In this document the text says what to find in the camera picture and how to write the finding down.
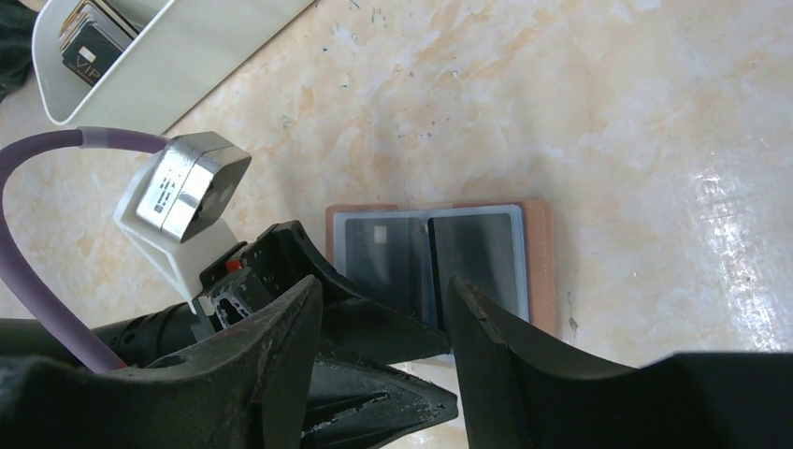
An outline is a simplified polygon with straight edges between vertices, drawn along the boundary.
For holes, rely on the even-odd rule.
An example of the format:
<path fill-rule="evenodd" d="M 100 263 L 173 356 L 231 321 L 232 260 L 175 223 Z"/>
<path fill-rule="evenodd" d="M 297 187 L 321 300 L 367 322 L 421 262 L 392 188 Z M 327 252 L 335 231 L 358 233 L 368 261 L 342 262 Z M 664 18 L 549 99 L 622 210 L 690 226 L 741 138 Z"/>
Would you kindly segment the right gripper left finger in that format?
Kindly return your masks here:
<path fill-rule="evenodd" d="M 268 306 L 147 368 L 94 374 L 1 361 L 5 448 L 297 448 L 322 321 L 306 277 Z"/>

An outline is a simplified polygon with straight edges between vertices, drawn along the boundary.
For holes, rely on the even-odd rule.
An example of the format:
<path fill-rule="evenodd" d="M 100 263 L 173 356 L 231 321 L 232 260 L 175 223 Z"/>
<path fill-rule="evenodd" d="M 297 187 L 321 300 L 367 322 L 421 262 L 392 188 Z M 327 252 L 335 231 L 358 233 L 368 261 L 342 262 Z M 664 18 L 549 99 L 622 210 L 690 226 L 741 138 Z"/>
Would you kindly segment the dark card sleeve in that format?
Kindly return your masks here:
<path fill-rule="evenodd" d="M 529 319 L 526 254 L 520 220 L 505 210 L 459 210 L 428 220 L 439 326 L 450 328 L 449 285 L 459 276 L 502 309 Z"/>

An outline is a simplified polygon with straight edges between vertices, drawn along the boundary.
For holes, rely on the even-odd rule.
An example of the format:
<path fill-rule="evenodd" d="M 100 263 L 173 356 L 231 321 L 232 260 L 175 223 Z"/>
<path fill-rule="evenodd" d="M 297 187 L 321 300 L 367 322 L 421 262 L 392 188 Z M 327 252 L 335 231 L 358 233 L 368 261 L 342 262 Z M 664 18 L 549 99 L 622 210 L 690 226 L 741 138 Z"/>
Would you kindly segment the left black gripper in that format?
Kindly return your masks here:
<path fill-rule="evenodd" d="M 235 244 L 204 268 L 187 303 L 98 327 L 94 334 L 129 366 L 148 366 L 253 315 L 307 276 L 321 282 L 321 336 L 333 348 L 383 365 L 451 352 L 446 334 L 370 298 L 347 282 L 298 220 L 274 224 Z M 300 446 L 382 448 L 454 420 L 457 396 L 391 367 L 318 359 L 313 366 Z"/>

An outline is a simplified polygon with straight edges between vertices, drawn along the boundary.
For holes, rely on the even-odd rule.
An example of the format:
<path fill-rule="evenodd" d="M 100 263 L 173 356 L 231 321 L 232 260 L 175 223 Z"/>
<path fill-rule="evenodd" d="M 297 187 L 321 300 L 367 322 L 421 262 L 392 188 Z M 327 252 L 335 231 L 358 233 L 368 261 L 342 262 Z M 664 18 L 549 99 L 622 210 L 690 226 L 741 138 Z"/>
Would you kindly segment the brown leather card holder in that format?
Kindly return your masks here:
<path fill-rule="evenodd" d="M 557 338 L 560 336 L 555 294 L 555 260 L 553 214 L 550 205 L 541 199 L 502 199 L 445 201 L 424 203 L 336 204 L 325 209 L 325 254 L 340 267 L 340 258 L 331 252 L 340 245 L 341 238 L 332 235 L 332 220 L 340 212 L 369 210 L 429 210 L 480 206 L 514 205 L 522 210 L 527 260 L 529 322 Z"/>

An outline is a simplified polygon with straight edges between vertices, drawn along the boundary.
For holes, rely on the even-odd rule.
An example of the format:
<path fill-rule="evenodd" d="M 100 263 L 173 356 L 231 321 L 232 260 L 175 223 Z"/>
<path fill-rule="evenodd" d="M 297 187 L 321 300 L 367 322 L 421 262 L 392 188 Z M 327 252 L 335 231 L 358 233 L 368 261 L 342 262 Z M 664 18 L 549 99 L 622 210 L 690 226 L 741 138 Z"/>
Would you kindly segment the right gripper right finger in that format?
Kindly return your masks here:
<path fill-rule="evenodd" d="M 789 353 L 677 353 L 632 368 L 566 344 L 460 277 L 449 329 L 472 448 L 788 448 Z"/>

